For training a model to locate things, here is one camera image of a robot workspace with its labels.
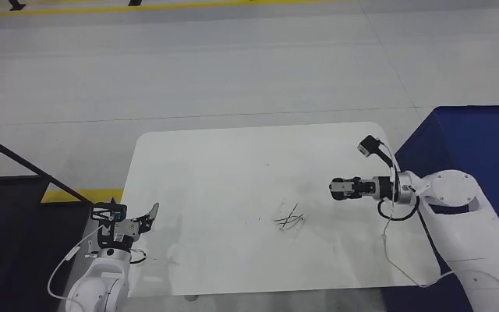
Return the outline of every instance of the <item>black cable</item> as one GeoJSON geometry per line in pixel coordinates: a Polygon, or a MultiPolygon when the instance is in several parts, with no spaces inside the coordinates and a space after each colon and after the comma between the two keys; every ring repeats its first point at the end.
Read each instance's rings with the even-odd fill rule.
{"type": "MultiPolygon", "coordinates": [[[[389,220],[390,217],[385,215],[383,213],[383,211],[381,211],[381,205],[382,203],[384,202],[384,200],[380,200],[378,203],[377,203],[377,213],[380,214],[381,217],[389,220]]],[[[419,196],[416,196],[416,203],[414,204],[414,208],[411,210],[411,212],[409,212],[409,214],[407,214],[405,217],[402,217],[402,218],[391,218],[392,221],[405,221],[409,218],[411,218],[415,213],[416,211],[419,209],[419,196]]]]}
{"type": "Polygon", "coordinates": [[[140,262],[144,262],[144,261],[146,260],[147,255],[146,255],[146,253],[145,253],[143,250],[141,250],[141,249],[132,249],[131,251],[136,251],[136,252],[137,252],[137,251],[139,251],[139,252],[141,252],[141,253],[142,253],[143,257],[142,257],[142,258],[140,258],[140,259],[139,259],[139,260],[137,260],[137,261],[131,261],[131,260],[130,260],[130,264],[139,264],[140,262]]]}

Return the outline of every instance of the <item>concrete floor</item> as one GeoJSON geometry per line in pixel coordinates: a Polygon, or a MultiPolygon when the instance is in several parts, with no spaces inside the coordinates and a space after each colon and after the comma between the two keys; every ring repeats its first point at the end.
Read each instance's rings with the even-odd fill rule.
{"type": "MultiPolygon", "coordinates": [[[[499,102],[499,1],[3,16],[0,42],[0,142],[77,189],[123,188],[149,131],[374,121],[396,150],[436,106],[499,102]]],[[[126,311],[383,309],[354,289],[126,311]]]]}

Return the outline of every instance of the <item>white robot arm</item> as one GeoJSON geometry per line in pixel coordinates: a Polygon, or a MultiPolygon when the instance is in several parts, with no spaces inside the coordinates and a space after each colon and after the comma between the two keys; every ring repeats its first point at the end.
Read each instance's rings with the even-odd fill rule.
{"type": "MultiPolygon", "coordinates": [[[[470,174],[457,170],[436,172],[422,179],[409,171],[396,172],[395,160],[379,149],[381,144],[384,145],[368,136],[358,148],[366,157],[378,154],[395,172],[395,177],[376,176],[369,180],[335,178],[329,186],[332,197],[345,200],[371,196],[380,201],[378,212],[389,219],[388,224],[390,221],[404,221],[419,209],[435,247],[452,270],[440,278],[456,274],[474,311],[497,310],[499,219],[477,181],[470,174]],[[380,209],[384,198],[414,208],[404,218],[392,218],[380,209]],[[448,207],[449,212],[454,207],[468,206],[468,212],[437,214],[431,205],[448,207]]],[[[428,286],[414,282],[420,287],[428,286]]]]}
{"type": "Polygon", "coordinates": [[[125,219],[126,206],[123,204],[112,201],[111,203],[97,203],[92,207],[90,218],[99,221],[99,227],[94,232],[97,232],[97,241],[101,250],[93,252],[89,244],[89,253],[85,257],[92,257],[94,260],[87,272],[73,285],[68,297],[54,295],[50,290],[50,282],[62,262],[71,259],[78,251],[79,244],[59,264],[48,282],[49,294],[66,300],[66,312],[119,312],[122,310],[129,292],[130,265],[138,264],[146,259],[146,254],[139,250],[143,258],[131,261],[132,245],[140,238],[140,234],[150,231],[158,208],[159,203],[156,203],[146,215],[125,219]]]}

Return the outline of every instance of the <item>white table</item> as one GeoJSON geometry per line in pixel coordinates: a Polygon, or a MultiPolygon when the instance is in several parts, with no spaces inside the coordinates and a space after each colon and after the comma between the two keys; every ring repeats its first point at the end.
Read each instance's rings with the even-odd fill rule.
{"type": "MultiPolygon", "coordinates": [[[[368,134],[387,142],[371,122],[144,134],[122,202],[128,218],[155,202],[160,210],[134,244],[147,260],[132,266],[129,295],[411,285],[384,257],[376,202],[329,193],[334,177],[389,175],[357,151],[368,134]],[[273,220],[297,203],[305,221],[279,230],[273,220]]],[[[391,259],[415,280],[440,274],[417,216],[392,222],[387,235],[391,259]]]]}

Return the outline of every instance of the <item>yellow floor marking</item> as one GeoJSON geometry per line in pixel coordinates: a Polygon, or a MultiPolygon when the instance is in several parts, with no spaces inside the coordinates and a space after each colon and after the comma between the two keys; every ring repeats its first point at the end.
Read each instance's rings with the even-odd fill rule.
{"type": "MultiPolygon", "coordinates": [[[[94,203],[109,202],[113,197],[117,202],[120,202],[123,196],[123,189],[76,190],[76,192],[94,203]]],[[[68,201],[78,200],[63,190],[48,190],[41,200],[42,203],[61,203],[68,201]]]]}
{"type": "Polygon", "coordinates": [[[210,7],[237,6],[237,5],[290,5],[290,4],[304,4],[304,3],[314,3],[314,2],[333,3],[333,2],[348,2],[348,1],[351,0],[231,0],[231,1],[222,1],[222,2],[166,3],[160,5],[145,4],[141,6],[90,7],[90,8],[66,8],[66,9],[60,8],[60,9],[34,9],[34,10],[24,9],[21,11],[14,11],[14,12],[0,12],[0,16],[116,13],[116,12],[130,12],[130,11],[154,11],[154,10],[165,10],[165,9],[195,9],[195,8],[210,8],[210,7]]]}

